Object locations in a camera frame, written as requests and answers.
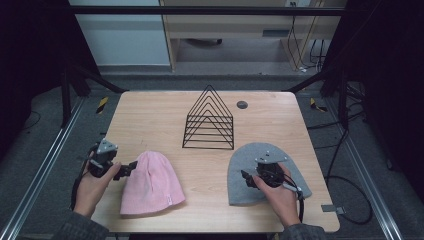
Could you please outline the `grey knit beanie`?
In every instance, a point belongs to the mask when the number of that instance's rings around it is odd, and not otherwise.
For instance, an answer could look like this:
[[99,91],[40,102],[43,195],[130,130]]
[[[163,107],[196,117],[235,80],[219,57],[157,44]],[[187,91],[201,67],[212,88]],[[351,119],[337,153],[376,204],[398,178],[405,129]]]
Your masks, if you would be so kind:
[[237,149],[230,159],[227,174],[229,204],[241,206],[265,201],[266,197],[262,191],[247,185],[242,171],[249,175],[257,174],[256,168],[259,163],[277,162],[281,162],[290,171],[291,178],[302,190],[303,196],[310,197],[312,191],[295,162],[286,152],[270,143],[254,142]]

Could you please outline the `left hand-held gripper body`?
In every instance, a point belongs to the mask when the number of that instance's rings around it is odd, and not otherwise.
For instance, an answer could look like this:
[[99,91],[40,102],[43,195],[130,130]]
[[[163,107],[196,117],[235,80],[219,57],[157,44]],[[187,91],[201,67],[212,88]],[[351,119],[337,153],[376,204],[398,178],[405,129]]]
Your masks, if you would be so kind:
[[117,155],[118,146],[106,138],[96,143],[89,152],[88,170],[97,178],[102,177],[113,165],[112,160]]

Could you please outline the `white cabinet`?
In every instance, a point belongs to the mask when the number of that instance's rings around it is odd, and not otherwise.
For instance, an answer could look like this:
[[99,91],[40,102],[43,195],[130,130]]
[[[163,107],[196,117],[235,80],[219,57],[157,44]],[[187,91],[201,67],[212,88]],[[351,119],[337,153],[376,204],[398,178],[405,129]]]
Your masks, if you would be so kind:
[[77,14],[76,18],[97,65],[170,65],[160,15]]

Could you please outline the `black curtain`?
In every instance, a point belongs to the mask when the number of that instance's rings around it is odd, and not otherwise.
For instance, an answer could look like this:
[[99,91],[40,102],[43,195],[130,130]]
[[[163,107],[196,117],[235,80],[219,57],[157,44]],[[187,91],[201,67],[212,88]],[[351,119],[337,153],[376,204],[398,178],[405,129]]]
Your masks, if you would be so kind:
[[365,109],[388,159],[424,203],[424,0],[347,0],[326,63],[352,36],[345,72],[365,86]]
[[0,160],[30,115],[32,99],[60,85],[60,44],[71,61],[97,74],[69,0],[0,0]]

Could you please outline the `grey tape strip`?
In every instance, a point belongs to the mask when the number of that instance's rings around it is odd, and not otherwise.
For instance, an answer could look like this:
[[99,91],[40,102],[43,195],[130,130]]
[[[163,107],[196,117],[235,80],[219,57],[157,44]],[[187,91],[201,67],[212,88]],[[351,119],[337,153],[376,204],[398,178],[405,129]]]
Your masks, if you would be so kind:
[[344,215],[346,213],[344,207],[337,207],[333,204],[322,204],[321,209],[323,212],[334,212],[337,215]]

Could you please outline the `black horizontal frame bar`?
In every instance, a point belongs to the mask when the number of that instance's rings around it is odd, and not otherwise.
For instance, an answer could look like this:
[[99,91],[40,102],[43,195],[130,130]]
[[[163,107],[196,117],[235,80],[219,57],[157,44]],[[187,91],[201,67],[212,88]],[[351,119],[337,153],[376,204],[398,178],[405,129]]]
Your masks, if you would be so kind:
[[342,16],[344,8],[237,6],[70,6],[75,14]]

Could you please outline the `person's left hand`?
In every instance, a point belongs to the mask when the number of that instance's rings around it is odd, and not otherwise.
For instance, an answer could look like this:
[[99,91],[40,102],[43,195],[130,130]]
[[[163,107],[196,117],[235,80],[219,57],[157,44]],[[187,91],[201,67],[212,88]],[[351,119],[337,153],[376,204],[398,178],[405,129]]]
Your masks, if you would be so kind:
[[96,205],[120,168],[121,163],[115,163],[102,177],[97,178],[90,173],[88,167],[85,167],[77,189],[73,211],[84,217],[91,218],[95,212]]

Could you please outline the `dark object under desk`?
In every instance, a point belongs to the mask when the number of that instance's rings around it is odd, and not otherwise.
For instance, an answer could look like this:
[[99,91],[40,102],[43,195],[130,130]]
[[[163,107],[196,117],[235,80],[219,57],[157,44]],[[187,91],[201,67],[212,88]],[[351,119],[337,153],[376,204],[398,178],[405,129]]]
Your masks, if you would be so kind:
[[185,41],[195,46],[215,46],[223,42],[222,39],[185,39]]

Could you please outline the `aluminium rail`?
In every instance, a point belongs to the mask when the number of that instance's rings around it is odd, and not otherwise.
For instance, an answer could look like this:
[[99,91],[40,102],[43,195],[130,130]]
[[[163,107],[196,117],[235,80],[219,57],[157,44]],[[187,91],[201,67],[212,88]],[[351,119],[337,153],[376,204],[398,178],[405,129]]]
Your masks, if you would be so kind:
[[74,128],[85,101],[85,97],[78,97],[76,99],[76,103],[72,108],[68,122],[58,132],[23,198],[19,202],[19,205],[3,230],[0,232],[0,240],[15,240],[17,238],[71,131]]
[[357,112],[348,115],[348,126],[344,128],[336,114],[335,101],[330,99],[326,100],[325,103],[329,108],[331,116],[338,121],[337,129],[342,135],[341,144],[343,145],[343,154],[349,160],[352,171],[355,173],[359,183],[359,189],[365,195],[365,199],[369,203],[371,215],[378,221],[386,240],[404,240],[380,190],[363,162],[354,140],[349,136],[349,131],[352,130],[349,124],[358,118],[363,118],[364,114],[362,112]]

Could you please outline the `black wire rack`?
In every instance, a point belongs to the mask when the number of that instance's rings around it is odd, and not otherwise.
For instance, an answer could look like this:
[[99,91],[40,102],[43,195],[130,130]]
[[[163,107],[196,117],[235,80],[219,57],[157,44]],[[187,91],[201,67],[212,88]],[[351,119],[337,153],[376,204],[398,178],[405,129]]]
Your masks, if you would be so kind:
[[234,117],[211,85],[205,87],[186,115],[182,147],[234,149]]

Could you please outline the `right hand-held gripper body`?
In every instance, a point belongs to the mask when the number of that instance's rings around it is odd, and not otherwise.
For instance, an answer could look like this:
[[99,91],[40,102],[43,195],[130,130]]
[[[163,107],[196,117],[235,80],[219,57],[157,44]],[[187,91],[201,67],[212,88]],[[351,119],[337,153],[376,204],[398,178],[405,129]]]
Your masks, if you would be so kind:
[[281,186],[285,181],[283,169],[279,166],[279,158],[266,151],[263,155],[255,159],[257,163],[256,171],[258,176],[270,187],[276,188]]

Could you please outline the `person's right hand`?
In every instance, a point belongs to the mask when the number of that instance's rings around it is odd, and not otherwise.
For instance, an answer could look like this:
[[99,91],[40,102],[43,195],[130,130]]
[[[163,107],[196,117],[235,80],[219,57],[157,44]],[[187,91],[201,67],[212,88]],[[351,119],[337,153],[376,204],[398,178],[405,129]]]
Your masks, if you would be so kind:
[[300,224],[297,209],[297,194],[283,186],[272,188],[259,176],[254,176],[256,186],[265,194],[272,209],[285,229]]

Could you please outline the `yellow black striped tape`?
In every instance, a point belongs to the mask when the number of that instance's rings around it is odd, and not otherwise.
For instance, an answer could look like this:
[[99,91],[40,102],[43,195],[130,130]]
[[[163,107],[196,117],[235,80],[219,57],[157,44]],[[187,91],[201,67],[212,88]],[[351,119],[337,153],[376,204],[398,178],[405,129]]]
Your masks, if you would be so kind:
[[320,112],[327,112],[328,109],[323,106],[318,106],[314,98],[310,98],[310,107],[311,109],[318,110]]
[[108,99],[109,99],[108,97],[103,97],[100,100],[99,105],[96,109],[96,114],[101,114],[103,112],[104,107],[105,107],[106,103],[108,102]]

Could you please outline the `light wooden desk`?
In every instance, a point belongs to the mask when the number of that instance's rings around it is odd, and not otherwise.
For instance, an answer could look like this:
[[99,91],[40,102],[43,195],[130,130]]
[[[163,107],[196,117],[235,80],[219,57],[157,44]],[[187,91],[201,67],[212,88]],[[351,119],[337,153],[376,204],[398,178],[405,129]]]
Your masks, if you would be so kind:
[[[159,0],[161,6],[311,7],[346,6],[347,0]],[[311,40],[330,40],[338,16],[165,15],[162,17],[172,67],[182,39],[275,38],[295,70],[306,66]]]

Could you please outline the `pink knit beanie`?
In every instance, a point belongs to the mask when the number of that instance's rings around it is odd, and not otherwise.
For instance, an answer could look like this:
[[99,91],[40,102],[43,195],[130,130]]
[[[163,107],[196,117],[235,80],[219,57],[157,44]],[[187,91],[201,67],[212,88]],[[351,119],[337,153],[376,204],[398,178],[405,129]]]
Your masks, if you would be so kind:
[[146,215],[185,201],[178,177],[170,161],[160,152],[145,151],[126,180],[121,215]]

